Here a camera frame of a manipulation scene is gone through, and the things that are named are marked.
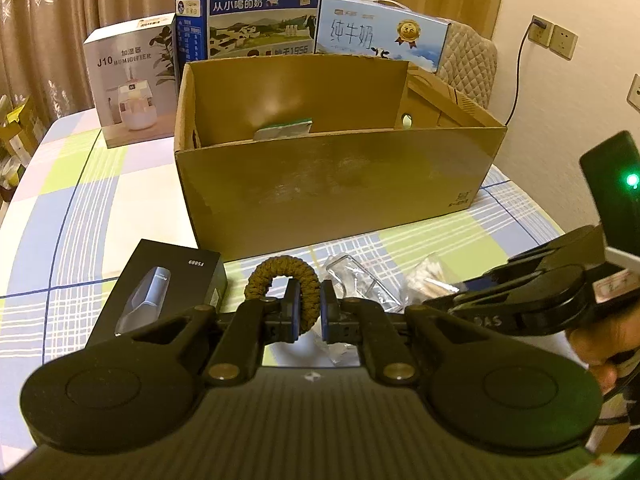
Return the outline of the person's right hand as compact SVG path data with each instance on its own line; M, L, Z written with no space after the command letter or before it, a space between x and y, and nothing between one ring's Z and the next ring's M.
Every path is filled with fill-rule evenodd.
M618 378L612 356L639 347L639 306L590 325L569 330L567 340L578 358L586 363L603 393L611 391Z

